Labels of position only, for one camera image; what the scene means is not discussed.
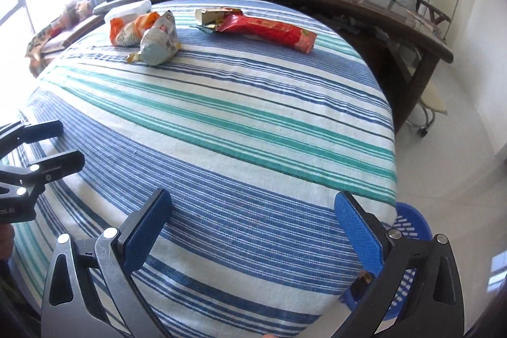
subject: silver screw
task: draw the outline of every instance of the silver screw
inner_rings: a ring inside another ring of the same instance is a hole
[[[104,238],[111,239],[116,236],[118,230],[116,228],[107,228],[104,230]]]
[[[440,242],[441,244],[447,244],[449,242],[447,237],[442,233],[437,235],[437,241]]]
[[[390,238],[393,239],[400,239],[402,237],[401,232],[398,231],[396,228],[390,229],[387,234],[389,235]]]
[[[67,233],[63,233],[58,237],[59,244],[65,244],[70,239],[70,236]]]

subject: table leg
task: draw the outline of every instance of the table leg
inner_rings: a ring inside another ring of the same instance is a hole
[[[395,134],[398,133],[417,105],[439,61],[438,56],[428,51],[424,52],[412,79],[398,96],[393,108],[392,116],[395,124]]]

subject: blue plastic basket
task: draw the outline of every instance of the blue plastic basket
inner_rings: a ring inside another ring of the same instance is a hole
[[[424,239],[426,241],[433,239],[428,223],[421,213],[413,206],[403,204],[401,202],[396,203],[396,213],[396,221],[392,227],[399,229],[405,237]],[[400,313],[410,290],[410,286],[412,285],[412,281],[414,280],[414,275],[415,270],[405,271],[395,298],[392,300],[391,305],[384,316],[384,321],[396,318]],[[343,293],[340,301],[344,302],[351,311],[354,311],[358,304],[358,302],[356,302],[352,297],[350,288]]]

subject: red plastic wrapper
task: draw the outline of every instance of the red plastic wrapper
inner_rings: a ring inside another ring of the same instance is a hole
[[[317,37],[317,34],[289,23],[244,15],[229,15],[216,30],[218,32],[256,35],[304,54],[310,53]]]

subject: tablecloth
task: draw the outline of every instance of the tablecloth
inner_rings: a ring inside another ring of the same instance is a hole
[[[214,6],[314,31],[315,49],[193,28],[195,9]],[[136,48],[112,47],[103,26],[56,59],[21,106],[22,120],[60,119],[65,131],[21,146],[10,163],[79,149],[86,165],[47,186],[35,221],[16,224],[12,259],[40,304],[59,234],[119,227],[166,188],[172,218],[133,279],[171,333],[297,335],[361,270],[334,216],[336,193],[395,220],[390,107],[358,53],[299,12],[258,0],[154,5],[167,9],[182,43],[172,62],[126,64]]]

